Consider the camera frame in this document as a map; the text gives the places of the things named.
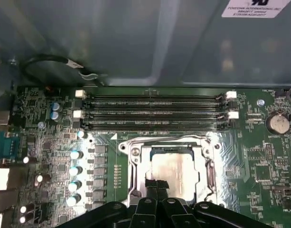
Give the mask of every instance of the white label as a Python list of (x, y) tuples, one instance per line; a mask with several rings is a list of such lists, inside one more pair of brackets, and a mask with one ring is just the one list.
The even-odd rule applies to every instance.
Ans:
[(223, 18), (275, 18), (291, 0), (230, 0)]
[(80, 64), (77, 64), (70, 59), (68, 60), (68, 63), (66, 63), (66, 65), (70, 66), (71, 68), (84, 68), (84, 66), (81, 66)]

